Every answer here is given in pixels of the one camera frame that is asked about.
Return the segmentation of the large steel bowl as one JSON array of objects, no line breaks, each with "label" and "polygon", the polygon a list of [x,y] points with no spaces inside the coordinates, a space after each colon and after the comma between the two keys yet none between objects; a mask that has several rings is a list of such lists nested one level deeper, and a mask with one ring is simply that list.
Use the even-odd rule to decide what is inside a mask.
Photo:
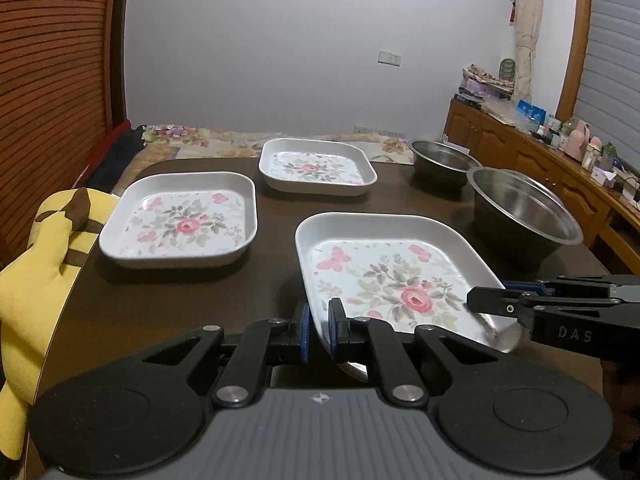
[{"label": "large steel bowl", "polygon": [[562,200],[526,174],[474,167],[466,177],[474,191],[477,231],[503,255],[539,266],[559,249],[584,241]]}]

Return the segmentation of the floral square plate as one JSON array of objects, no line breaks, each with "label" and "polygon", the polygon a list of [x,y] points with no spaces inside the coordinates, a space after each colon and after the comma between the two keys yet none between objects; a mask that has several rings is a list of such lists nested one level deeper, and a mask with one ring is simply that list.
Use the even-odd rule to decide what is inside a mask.
[{"label": "floral square plate", "polygon": [[172,172],[126,188],[99,246],[128,269],[220,268],[242,257],[257,230],[251,178],[231,171]]},{"label": "floral square plate", "polygon": [[283,193],[357,197],[378,180],[363,150],[334,141],[269,140],[258,169],[270,188]]},{"label": "floral square plate", "polygon": [[325,346],[334,298],[350,318],[378,318],[398,333],[430,324],[504,353],[520,344],[523,330],[513,318],[469,310],[472,288],[502,284],[472,245],[442,222],[412,214],[322,212],[299,223],[295,246]]}]

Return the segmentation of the small steel bowl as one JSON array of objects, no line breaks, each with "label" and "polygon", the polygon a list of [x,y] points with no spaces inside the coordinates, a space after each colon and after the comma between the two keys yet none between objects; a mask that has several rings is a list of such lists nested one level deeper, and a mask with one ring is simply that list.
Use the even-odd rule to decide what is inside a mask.
[{"label": "small steel bowl", "polygon": [[468,183],[466,173],[482,166],[471,155],[440,142],[412,140],[408,148],[413,154],[416,174],[423,180],[448,188],[463,188]]}]

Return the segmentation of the wooden sideboard cabinet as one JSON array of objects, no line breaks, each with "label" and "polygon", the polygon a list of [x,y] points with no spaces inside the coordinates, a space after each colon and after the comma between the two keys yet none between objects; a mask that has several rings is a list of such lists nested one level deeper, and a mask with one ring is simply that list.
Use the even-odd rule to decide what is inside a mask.
[{"label": "wooden sideboard cabinet", "polygon": [[563,153],[503,125],[482,110],[450,101],[448,140],[481,164],[527,174],[562,200],[582,227],[585,245],[612,273],[639,273],[639,213],[623,195],[598,185]]}]

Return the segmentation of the pink bottle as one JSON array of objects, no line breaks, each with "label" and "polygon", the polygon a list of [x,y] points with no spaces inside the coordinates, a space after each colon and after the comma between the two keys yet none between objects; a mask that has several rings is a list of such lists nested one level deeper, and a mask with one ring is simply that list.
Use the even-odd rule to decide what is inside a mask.
[{"label": "pink bottle", "polygon": [[564,146],[564,154],[576,162],[582,162],[590,141],[589,125],[583,120],[578,120],[576,127],[570,132]]}]

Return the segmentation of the blue box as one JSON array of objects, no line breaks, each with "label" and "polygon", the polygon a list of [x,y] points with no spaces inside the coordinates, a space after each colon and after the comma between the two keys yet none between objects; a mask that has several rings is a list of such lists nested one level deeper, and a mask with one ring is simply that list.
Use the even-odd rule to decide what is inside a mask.
[{"label": "blue box", "polygon": [[543,108],[533,105],[532,103],[519,100],[516,109],[538,125],[543,125],[546,121],[547,112]]}]

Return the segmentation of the stack of folded fabrics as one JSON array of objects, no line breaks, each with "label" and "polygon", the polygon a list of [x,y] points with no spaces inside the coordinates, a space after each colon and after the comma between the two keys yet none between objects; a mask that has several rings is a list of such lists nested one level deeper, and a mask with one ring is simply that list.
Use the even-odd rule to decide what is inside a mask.
[{"label": "stack of folded fabrics", "polygon": [[484,68],[470,64],[462,70],[459,92],[477,96],[481,100],[488,96],[500,100],[510,100],[514,92],[514,82],[495,77],[486,72]]}]

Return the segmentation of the floral bed blanket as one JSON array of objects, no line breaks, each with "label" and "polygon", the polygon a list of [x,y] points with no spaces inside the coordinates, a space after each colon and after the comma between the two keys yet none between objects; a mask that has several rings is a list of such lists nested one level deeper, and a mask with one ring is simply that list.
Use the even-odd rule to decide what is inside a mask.
[{"label": "floral bed blanket", "polygon": [[[182,158],[256,158],[269,140],[292,134],[282,132],[237,132],[176,125],[144,126],[141,133],[143,150],[134,156],[112,189],[122,192],[145,168],[171,159]],[[413,154],[408,142],[398,136],[379,133],[335,133],[311,136],[310,140],[336,141],[356,146],[370,162],[411,165]]]}]

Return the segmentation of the beige curtain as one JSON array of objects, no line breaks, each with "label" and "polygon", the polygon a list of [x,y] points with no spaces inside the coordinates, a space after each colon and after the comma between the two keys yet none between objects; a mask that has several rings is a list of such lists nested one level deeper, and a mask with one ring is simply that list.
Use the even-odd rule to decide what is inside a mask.
[{"label": "beige curtain", "polygon": [[544,0],[515,0],[515,80],[512,100],[530,101]]}]

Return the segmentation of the wooden slatted wardrobe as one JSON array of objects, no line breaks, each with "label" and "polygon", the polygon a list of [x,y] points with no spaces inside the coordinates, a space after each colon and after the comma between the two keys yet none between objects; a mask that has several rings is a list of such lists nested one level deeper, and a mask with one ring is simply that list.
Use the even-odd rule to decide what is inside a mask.
[{"label": "wooden slatted wardrobe", "polygon": [[126,122],[126,0],[1,0],[1,261]]}]

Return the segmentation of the white wall switch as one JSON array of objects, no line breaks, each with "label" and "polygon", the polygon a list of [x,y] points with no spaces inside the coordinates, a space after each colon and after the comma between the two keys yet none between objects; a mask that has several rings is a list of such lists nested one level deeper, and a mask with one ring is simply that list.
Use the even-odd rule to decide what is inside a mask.
[{"label": "white wall switch", "polygon": [[401,66],[402,57],[399,54],[388,51],[378,52],[378,64],[399,67]]}]

